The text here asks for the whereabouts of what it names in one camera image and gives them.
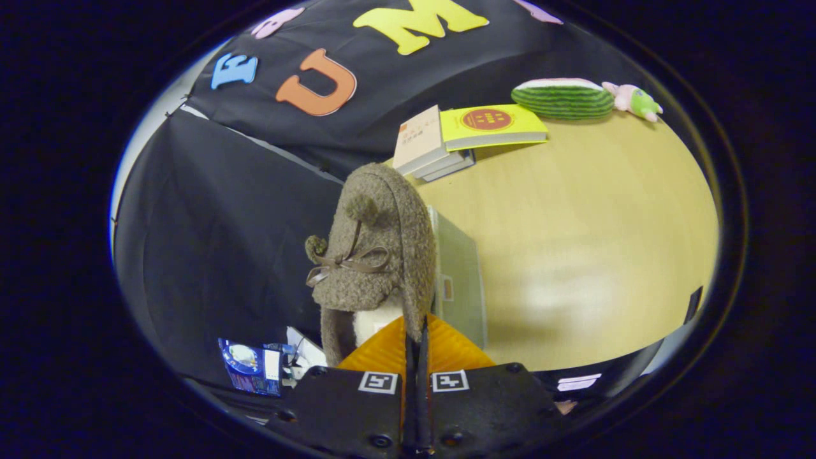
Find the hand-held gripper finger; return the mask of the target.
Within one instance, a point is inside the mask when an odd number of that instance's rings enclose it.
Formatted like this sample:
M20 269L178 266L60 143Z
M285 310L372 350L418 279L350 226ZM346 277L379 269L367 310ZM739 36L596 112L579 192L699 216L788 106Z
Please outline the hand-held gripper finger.
M412 430L413 357L405 319L397 317L336 367L309 368L274 404L268 433L312 457L399 458Z
M493 362L437 316L419 344L419 448L429 458L519 458L557 441L567 421L521 363Z

